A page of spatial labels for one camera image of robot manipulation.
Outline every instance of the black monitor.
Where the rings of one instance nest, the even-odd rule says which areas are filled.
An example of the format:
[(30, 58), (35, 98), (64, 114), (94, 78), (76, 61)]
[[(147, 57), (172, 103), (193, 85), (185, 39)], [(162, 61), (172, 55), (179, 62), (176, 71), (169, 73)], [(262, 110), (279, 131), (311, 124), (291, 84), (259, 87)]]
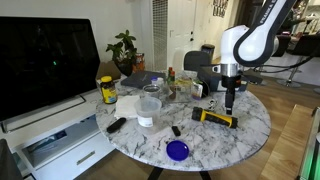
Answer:
[(0, 17), (0, 122), (96, 88), (88, 19)]

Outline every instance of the black cable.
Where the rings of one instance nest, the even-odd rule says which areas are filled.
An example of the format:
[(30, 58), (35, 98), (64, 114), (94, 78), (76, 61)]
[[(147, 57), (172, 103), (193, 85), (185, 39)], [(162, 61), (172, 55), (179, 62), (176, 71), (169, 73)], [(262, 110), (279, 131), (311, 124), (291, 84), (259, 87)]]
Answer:
[(301, 66), (301, 65), (309, 62), (312, 58), (314, 58), (314, 57), (316, 56), (316, 53), (317, 53), (319, 50), (320, 50), (320, 44), (318, 44), (318, 46), (315, 48), (315, 50), (310, 54), (310, 56), (309, 56), (307, 59), (305, 59), (305, 60), (303, 60), (303, 61), (301, 61), (301, 62), (299, 62), (299, 63), (296, 63), (296, 64), (294, 64), (294, 65), (291, 65), (291, 66), (262, 65), (262, 67), (285, 68), (285, 69), (282, 69), (282, 70), (279, 70), (279, 71), (268, 72), (268, 71), (259, 71), (259, 70), (257, 70), (257, 68), (259, 68), (259, 67), (261, 67), (261, 66), (259, 66), (259, 67), (254, 67), (254, 68), (253, 68), (253, 71), (255, 71), (255, 72), (263, 72), (263, 73), (278, 73), (278, 72), (287, 71), (287, 70), (289, 70), (289, 69), (299, 67), (299, 66)]

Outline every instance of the yellow tool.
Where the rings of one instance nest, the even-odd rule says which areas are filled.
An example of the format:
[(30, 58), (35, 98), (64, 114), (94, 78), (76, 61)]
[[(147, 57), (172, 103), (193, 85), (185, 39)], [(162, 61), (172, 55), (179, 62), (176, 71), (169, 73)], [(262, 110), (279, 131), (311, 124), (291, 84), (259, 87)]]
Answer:
[(233, 129), (238, 127), (238, 118), (215, 114), (213, 112), (203, 110), (200, 107), (193, 108), (191, 118), (195, 121), (203, 122), (204, 120), (207, 120), (210, 122), (215, 122), (218, 124), (228, 126), (229, 128), (233, 128)]

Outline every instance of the blue lid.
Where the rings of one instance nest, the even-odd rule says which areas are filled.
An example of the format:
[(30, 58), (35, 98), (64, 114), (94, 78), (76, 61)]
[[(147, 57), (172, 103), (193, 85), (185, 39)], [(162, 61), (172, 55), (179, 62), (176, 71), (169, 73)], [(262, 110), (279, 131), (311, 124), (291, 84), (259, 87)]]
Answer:
[(157, 76), (152, 76), (152, 77), (151, 77), (151, 81), (156, 81), (156, 80), (158, 80), (158, 77), (157, 77)]
[(167, 154), (172, 160), (182, 161), (188, 157), (189, 148), (185, 143), (181, 141), (171, 141), (167, 145)]

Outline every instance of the cup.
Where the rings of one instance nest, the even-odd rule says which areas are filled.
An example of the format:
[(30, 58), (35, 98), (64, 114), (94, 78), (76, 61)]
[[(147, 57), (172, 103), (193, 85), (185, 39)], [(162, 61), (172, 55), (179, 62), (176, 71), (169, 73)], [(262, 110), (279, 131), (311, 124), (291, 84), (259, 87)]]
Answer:
[(154, 97), (144, 97), (139, 99), (134, 107), (138, 114), (138, 122), (143, 127), (153, 127), (160, 119), (160, 108), (162, 103)]
[(160, 86), (156, 84), (148, 84), (145, 85), (142, 89), (145, 97), (154, 97), (159, 99), (161, 90)]

